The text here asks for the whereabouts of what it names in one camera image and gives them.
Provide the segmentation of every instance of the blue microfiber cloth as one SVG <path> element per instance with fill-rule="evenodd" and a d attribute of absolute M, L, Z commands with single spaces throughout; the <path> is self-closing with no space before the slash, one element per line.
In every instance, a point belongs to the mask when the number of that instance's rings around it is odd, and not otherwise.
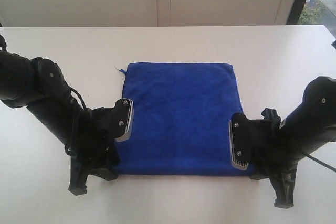
<path fill-rule="evenodd" d="M 117 143 L 121 174 L 249 175 L 231 166 L 228 122 L 242 112 L 233 67 L 132 63 L 123 97 L 134 102 L 131 138 Z"/>

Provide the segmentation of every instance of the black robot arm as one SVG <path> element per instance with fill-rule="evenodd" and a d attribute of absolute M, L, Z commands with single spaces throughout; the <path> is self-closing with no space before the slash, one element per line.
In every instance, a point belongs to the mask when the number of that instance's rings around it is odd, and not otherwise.
<path fill-rule="evenodd" d="M 64 80 L 57 64 L 48 59 L 28 60 L 7 52 L 0 36 L 0 99 L 11 107 L 26 106 L 64 145 L 71 156 L 69 191 L 87 192 L 88 175 L 117 178 L 120 163 L 114 140 L 130 137 L 133 102 L 120 99 L 111 109 L 86 108 L 79 93 Z M 71 95 L 75 92 L 82 107 Z"/>
<path fill-rule="evenodd" d="M 255 168 L 251 179 L 269 178 L 275 206 L 293 206 L 297 163 L 327 142 L 336 139 L 336 79 L 318 77 L 306 87 L 302 103 L 283 121 L 274 109 L 262 112 L 263 120 L 242 113 L 229 123 L 232 165 Z"/>

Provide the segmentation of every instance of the tabletop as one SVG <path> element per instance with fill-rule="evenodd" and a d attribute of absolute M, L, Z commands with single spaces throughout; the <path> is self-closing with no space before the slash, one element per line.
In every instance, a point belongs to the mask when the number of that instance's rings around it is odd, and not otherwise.
<path fill-rule="evenodd" d="M 0 28 L 7 50 L 44 57 L 90 108 L 121 98 L 131 62 L 224 62 L 234 66 L 245 114 L 286 117 L 317 76 L 336 77 L 334 38 L 324 26 Z M 0 104 L 1 223 L 333 223 L 335 174 L 299 162 L 295 206 L 273 206 L 269 180 L 248 177 L 89 176 L 74 196 L 64 146 L 26 109 Z M 336 166 L 336 145 L 313 156 Z"/>

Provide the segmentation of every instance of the blue towel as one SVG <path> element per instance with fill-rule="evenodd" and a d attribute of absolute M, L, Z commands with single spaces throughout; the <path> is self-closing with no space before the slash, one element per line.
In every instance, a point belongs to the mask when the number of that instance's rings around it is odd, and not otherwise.
<path fill-rule="evenodd" d="M 131 138 L 117 143 L 121 174 L 249 175 L 231 166 L 228 122 L 242 112 L 233 67 L 132 63 L 123 97 L 134 102 Z"/>

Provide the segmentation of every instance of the white table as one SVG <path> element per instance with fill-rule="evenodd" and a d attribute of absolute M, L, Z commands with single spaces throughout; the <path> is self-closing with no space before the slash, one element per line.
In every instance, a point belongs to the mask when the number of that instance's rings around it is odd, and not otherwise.
<path fill-rule="evenodd" d="M 114 106 L 128 63 L 226 62 L 246 115 L 265 107 L 285 117 L 317 76 L 336 77 L 333 37 L 323 26 L 0 28 L 8 51 L 57 62 L 87 106 Z M 0 105 L 0 223 L 334 223 L 336 175 L 299 163 L 295 206 L 273 206 L 268 180 L 242 177 L 89 176 L 68 190 L 64 146 L 26 109 Z M 336 144 L 314 156 L 336 166 Z"/>

